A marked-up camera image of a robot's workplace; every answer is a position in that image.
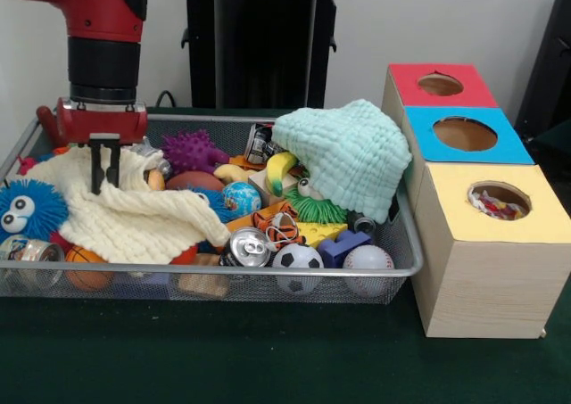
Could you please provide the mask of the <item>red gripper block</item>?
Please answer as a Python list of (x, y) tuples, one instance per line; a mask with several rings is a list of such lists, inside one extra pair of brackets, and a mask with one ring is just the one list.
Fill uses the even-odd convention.
[(147, 110), (143, 103), (100, 104), (80, 103), (61, 97), (56, 106), (59, 136), (65, 143), (87, 144), (91, 152), (91, 192), (100, 194), (104, 171), (101, 164), (102, 141), (92, 139), (102, 134), (110, 138), (106, 147), (111, 150), (106, 178), (115, 187), (120, 182), (120, 144), (138, 144), (147, 129)]

